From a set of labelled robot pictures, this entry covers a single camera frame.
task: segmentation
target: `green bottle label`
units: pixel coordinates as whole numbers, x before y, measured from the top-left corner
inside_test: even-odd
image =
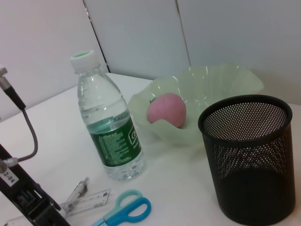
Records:
[[[131,118],[116,130],[102,134],[90,133],[90,136],[105,166],[124,165],[135,159],[141,151]]]

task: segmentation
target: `pink ball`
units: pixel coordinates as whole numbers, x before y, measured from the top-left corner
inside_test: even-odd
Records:
[[[179,128],[185,122],[186,106],[178,95],[166,93],[156,98],[150,104],[146,117],[150,123],[164,119]]]

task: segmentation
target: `black stand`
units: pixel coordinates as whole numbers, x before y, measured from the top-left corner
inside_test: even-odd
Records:
[[[0,159],[8,158],[10,154],[0,145]],[[0,177],[0,191],[34,226],[70,226],[58,212],[61,207],[20,165],[8,169]]]

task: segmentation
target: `white wall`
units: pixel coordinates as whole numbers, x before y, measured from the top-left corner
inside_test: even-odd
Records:
[[[301,104],[300,0],[179,0],[192,65],[253,69],[269,93]]]
[[[174,0],[85,0],[111,72],[175,76],[189,67]]]
[[[0,0],[0,30],[0,64],[28,107],[77,84],[79,51],[97,50],[107,71],[82,0]],[[0,91],[1,121],[18,112]]]

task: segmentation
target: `white bottle cap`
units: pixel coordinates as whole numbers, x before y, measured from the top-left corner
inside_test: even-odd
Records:
[[[72,56],[70,60],[76,74],[84,73],[87,70],[100,66],[98,57],[94,50],[77,53]]]

